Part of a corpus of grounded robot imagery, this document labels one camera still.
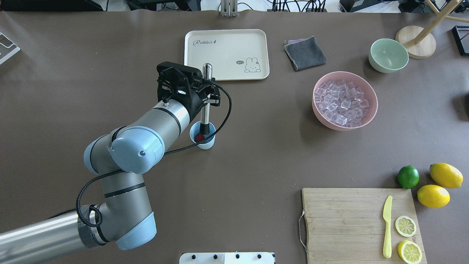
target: knife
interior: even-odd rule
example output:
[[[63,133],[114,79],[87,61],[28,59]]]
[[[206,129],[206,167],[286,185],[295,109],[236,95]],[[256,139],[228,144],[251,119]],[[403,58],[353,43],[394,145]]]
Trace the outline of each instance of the knife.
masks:
[[[384,233],[383,256],[385,258],[391,257],[391,205],[393,197],[388,196],[383,208],[383,219],[386,222],[386,232]]]

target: green bowl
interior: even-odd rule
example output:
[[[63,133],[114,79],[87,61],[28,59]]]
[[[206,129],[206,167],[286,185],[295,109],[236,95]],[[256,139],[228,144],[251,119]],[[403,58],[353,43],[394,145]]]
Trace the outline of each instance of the green bowl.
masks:
[[[368,60],[375,70],[392,73],[407,65],[409,55],[406,48],[394,39],[378,39],[371,45]]]

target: pink bowl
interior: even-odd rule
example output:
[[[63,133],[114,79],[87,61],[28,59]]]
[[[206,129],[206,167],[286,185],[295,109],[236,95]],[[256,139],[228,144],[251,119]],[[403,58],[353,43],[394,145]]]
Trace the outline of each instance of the pink bowl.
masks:
[[[331,121],[327,120],[321,113],[321,111],[318,109],[316,104],[314,103],[314,93],[316,92],[316,89],[318,89],[323,83],[327,82],[328,80],[332,80],[334,82],[339,82],[341,80],[344,80],[345,82],[353,82],[355,86],[360,87],[362,91],[364,92],[363,97],[368,100],[370,103],[370,106],[368,107],[368,114],[362,118],[362,125],[357,126],[357,127],[344,127],[340,126],[338,124],[334,124]],[[316,117],[319,119],[319,121],[327,126],[330,129],[338,130],[338,131],[350,131],[354,130],[363,126],[366,126],[369,122],[373,120],[373,118],[376,115],[376,112],[378,111],[378,98],[376,97],[376,93],[371,87],[371,85],[365,81],[362,77],[353,74],[351,72],[347,71],[335,71],[328,73],[324,75],[321,79],[318,80],[318,82],[314,85],[313,89],[313,98],[311,99],[312,105],[313,105],[313,112],[316,115]]]

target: round wooden base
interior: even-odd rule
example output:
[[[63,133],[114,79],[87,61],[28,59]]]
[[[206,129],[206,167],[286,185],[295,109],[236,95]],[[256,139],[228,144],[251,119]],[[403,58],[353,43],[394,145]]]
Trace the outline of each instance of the round wooden base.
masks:
[[[419,26],[407,26],[401,28],[396,34],[396,41],[401,43],[409,53],[409,56],[415,59],[426,59],[430,57],[437,47],[435,38],[429,33],[420,43],[415,44],[413,40],[424,30]]]

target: wooden cutting board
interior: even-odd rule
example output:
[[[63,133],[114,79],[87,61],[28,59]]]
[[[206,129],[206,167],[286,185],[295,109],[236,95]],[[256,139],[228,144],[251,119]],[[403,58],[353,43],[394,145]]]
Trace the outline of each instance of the wooden cutting board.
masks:
[[[383,207],[388,195],[393,197],[391,258],[383,256]],[[402,240],[415,242],[423,254],[420,263],[427,263],[410,190],[304,188],[303,207],[308,264],[404,264],[397,253]],[[413,237],[403,237],[396,231],[394,222],[403,215],[417,225]]]

